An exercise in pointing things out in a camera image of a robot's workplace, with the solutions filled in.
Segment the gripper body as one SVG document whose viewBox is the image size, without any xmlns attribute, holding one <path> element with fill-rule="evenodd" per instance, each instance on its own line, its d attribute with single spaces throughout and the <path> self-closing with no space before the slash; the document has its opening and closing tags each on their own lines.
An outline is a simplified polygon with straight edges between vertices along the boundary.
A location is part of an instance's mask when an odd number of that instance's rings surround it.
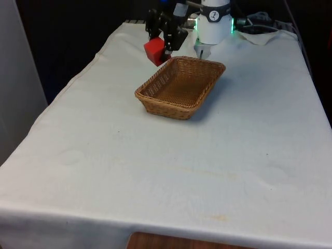
<svg viewBox="0 0 332 249">
<path fill-rule="evenodd" d="M 157 0 L 155 9 L 159 12 L 172 14 L 174 11 L 174 0 Z"/>
</svg>

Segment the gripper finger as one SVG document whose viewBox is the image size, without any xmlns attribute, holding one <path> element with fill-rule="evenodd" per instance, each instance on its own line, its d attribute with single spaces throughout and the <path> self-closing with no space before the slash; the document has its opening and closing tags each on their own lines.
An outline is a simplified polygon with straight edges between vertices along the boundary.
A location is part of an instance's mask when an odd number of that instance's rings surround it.
<svg viewBox="0 0 332 249">
<path fill-rule="evenodd" d="M 161 61 L 165 62 L 169 59 L 173 51 L 179 51 L 185 41 L 188 32 L 183 28 L 183 24 L 187 20 L 185 16 L 174 16 L 161 13 L 160 30 L 163 32 L 164 48 Z"/>
<path fill-rule="evenodd" d="M 146 18 L 145 30 L 148 33 L 148 39 L 152 40 L 163 32 L 163 12 L 156 9 L 150 9 Z"/>
</svg>

